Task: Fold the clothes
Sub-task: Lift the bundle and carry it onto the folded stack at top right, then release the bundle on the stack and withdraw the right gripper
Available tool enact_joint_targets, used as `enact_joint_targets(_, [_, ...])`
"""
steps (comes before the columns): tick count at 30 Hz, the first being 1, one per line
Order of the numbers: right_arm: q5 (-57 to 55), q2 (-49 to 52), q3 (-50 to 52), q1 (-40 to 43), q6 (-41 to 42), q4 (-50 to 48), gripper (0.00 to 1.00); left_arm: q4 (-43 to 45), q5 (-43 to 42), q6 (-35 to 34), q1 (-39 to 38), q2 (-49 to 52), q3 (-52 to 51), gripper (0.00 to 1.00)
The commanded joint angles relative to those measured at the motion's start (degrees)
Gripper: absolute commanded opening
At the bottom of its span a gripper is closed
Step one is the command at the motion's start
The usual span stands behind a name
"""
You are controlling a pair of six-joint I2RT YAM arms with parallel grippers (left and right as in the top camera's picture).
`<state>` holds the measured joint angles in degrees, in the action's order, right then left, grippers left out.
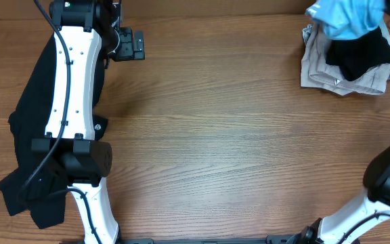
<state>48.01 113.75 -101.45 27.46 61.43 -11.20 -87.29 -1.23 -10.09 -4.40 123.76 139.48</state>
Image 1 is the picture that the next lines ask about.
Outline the light blue printed t-shirt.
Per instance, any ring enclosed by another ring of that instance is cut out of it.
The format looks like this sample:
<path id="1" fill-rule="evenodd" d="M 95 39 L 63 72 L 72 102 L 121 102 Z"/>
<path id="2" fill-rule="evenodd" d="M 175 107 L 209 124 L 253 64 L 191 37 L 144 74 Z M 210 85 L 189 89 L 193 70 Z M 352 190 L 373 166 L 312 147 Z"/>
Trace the light blue printed t-shirt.
<path id="1" fill-rule="evenodd" d="M 329 39 L 348 41 L 377 29 L 384 8 L 383 0 L 317 0 L 305 14 Z"/>

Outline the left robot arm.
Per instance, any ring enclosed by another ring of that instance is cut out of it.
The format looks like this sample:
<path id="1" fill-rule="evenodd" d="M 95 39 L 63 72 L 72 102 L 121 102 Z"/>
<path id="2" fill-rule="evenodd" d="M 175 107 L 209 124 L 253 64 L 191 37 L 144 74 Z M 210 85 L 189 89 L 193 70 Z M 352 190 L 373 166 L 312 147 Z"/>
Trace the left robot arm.
<path id="1" fill-rule="evenodd" d="M 43 16 L 54 31 L 56 72 L 45 136 L 31 149 L 42 161 L 18 198 L 42 169 L 61 180 L 52 199 L 72 193 L 83 223 L 83 243 L 122 243 L 108 196 L 112 148 L 95 139 L 93 92 L 98 62 L 144 60 L 144 34 L 121 27 L 121 1 L 52 1 Z"/>

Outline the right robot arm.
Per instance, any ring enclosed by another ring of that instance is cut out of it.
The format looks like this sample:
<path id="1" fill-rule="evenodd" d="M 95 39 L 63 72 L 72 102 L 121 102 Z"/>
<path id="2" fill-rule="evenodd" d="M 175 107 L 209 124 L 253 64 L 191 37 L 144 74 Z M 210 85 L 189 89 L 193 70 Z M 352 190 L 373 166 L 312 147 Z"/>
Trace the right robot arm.
<path id="1" fill-rule="evenodd" d="M 305 12 L 305 53 L 301 86 L 339 95 L 379 95 L 390 80 L 390 1 L 317 0 Z M 357 243 L 376 225 L 390 220 L 390 147 L 375 157 L 363 189 L 331 216 L 316 220 L 290 243 Z"/>

